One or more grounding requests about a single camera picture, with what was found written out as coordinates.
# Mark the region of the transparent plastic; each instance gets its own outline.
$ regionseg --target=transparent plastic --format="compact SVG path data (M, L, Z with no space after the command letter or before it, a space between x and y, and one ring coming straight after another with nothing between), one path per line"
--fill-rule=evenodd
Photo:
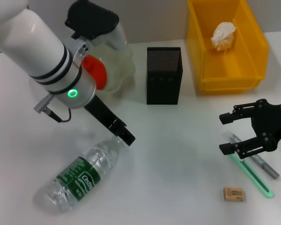
M124 147L124 142L114 136L86 150L82 157L95 168L101 180L103 180L115 165L118 154ZM60 212L67 212L78 203L71 191L57 178L46 188L46 195Z
M125 45L122 50L114 50L107 45L94 46L87 41L89 54L100 60L106 68L107 83L99 93L109 95L121 89L135 73L133 62L133 52L129 45Z

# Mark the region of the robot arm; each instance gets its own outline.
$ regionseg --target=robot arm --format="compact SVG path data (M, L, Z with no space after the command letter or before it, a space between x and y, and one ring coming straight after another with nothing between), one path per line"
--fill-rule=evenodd
M27 4L27 0L0 0L0 50L49 92L38 109L58 119L47 108L53 97L58 98L69 109L84 107L114 135L131 145L135 137L126 129L126 124L96 96L96 82L80 65L86 54L86 47L82 45L76 52L70 52L43 20L26 8ZM109 18L105 20L106 15L118 18L116 14L87 0L78 0L71 7L73 8L75 11L70 10L67 19L68 25L74 25L72 29L77 29L74 22L79 20L75 21L73 18L82 8L101 12L102 18L99 19L106 24L109 24ZM97 22L90 19L92 18L86 18L84 23ZM94 43L108 43L115 49L120 49L125 46L126 38L119 21L113 26L102 32L97 28L91 37L87 36L90 31L83 32L80 28L78 32L83 38L92 38ZM92 27L84 26L84 29L92 30Z
M256 137L238 143L221 144L224 155L234 154L245 158L264 151L274 151L281 140L281 105L269 104L265 99L255 103L235 105L232 113L220 115L222 124L251 118Z

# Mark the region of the metal connector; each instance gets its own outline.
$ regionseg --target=metal connector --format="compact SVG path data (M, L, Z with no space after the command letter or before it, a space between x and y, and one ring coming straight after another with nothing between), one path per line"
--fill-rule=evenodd
M49 109L48 107L46 107L43 111L47 116L50 116L50 114L52 113L52 110Z
M73 54L73 62L79 68L84 57L88 55L89 48L87 47L86 41L83 40L83 37L76 40L73 38L67 38L64 41L64 45Z
M48 94L46 97L44 97L37 105L36 107L34 107L34 110L37 113L41 113L43 111L45 111L46 107L49 105L49 103L51 102L51 100L54 98L53 94Z

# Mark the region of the black ring stripe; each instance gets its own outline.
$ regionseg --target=black ring stripe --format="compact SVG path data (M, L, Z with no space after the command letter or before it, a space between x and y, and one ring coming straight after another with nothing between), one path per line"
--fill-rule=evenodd
M53 78L52 80L46 81L46 82L39 82L39 81L36 81L36 82L41 85L49 85L49 84L56 83L57 81L61 80L69 72L72 63L73 63L73 55L72 55L72 53L70 53L70 59L69 59L69 62L67 63L66 68L57 77Z
M62 90L59 90L59 91L48 91L48 92L53 94L53 95L60 95L60 94L63 94L65 92L67 92L68 90L71 90L80 80L81 74L82 74L82 67L80 66L79 72L78 72L75 80L69 86L67 86L66 88L64 88Z
M46 79L46 78L56 74L57 71L59 71L60 68L65 64L66 59L67 59L67 48L64 45L64 55L62 56L61 61L59 62L59 64L52 71L50 71L47 74L41 75L41 76L30 76L30 77L32 77L35 80Z

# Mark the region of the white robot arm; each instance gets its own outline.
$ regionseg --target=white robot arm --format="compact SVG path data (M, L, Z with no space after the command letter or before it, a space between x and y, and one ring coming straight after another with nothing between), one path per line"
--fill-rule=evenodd
M0 0L0 50L49 92L43 100L42 111L51 113L45 110L53 97L69 109L84 107L113 134L120 136L128 145L132 144L134 136L126 129L125 123L96 96L96 82L80 65L86 54L85 46L70 52L43 20L27 9L27 4L27 0ZM76 17L81 15L77 12L81 10L89 10L92 15L98 12L97 16L105 23L94 26L95 32L89 32L93 18L81 17L77 20ZM109 22L110 16L118 21ZM82 26L82 30L80 24L84 22L87 27ZM102 32L101 27L104 28L105 24L107 29ZM71 6L66 25L75 30L74 38L81 36L96 45L103 42L121 49L126 44L118 16L87 0L78 0Z

